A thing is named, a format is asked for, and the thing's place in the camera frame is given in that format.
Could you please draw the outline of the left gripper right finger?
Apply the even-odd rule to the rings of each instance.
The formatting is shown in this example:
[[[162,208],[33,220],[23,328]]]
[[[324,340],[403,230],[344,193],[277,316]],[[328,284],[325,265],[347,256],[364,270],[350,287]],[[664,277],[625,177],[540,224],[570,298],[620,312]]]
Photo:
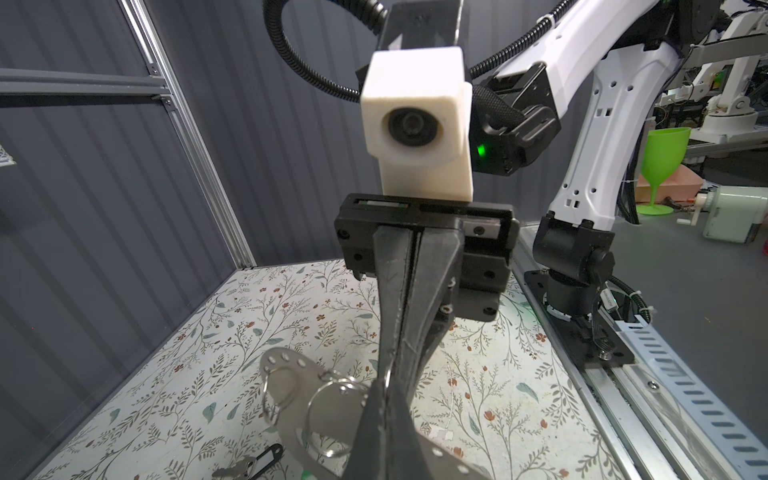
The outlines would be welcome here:
[[[447,453],[416,431],[401,386],[390,383],[386,388],[386,478],[455,477]]]

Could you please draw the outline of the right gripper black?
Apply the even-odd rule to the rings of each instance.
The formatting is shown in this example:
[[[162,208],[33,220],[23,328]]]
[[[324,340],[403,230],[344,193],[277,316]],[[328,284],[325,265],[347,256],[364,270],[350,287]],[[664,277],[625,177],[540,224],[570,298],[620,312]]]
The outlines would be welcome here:
[[[377,279],[378,377],[410,402],[441,305],[495,319],[519,222],[509,205],[351,194],[334,228],[347,268]]]

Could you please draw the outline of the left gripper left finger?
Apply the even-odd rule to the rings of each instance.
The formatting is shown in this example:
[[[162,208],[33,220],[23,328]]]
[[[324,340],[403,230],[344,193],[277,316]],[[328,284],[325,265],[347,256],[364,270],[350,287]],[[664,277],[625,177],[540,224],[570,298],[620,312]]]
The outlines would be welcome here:
[[[372,384],[343,479],[384,480],[387,472],[387,399],[383,381]]]

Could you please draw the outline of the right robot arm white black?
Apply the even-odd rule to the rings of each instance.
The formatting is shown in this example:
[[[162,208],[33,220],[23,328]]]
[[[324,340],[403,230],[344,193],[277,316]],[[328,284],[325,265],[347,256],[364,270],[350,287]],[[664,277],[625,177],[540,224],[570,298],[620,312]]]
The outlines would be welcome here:
[[[472,176],[532,163],[586,77],[589,110],[533,243],[540,270],[525,278],[536,302],[559,318],[575,364],[633,361],[602,317],[615,203],[644,116],[717,7],[564,1],[523,38],[468,67],[462,2],[344,3],[378,38],[349,98],[361,106],[383,192],[350,196],[336,228],[347,266],[378,279],[379,397],[413,394],[448,320],[495,316],[518,226],[509,208],[474,202]]]

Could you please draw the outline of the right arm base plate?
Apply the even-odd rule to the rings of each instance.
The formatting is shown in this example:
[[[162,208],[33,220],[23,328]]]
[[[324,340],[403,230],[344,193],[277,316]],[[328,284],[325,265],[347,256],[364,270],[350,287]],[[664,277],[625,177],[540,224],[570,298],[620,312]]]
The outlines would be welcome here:
[[[587,316],[569,316],[555,309],[547,298],[549,279],[549,275],[542,271],[524,273],[536,303],[543,308],[577,368],[616,368],[635,363],[634,353],[600,313],[593,311]]]

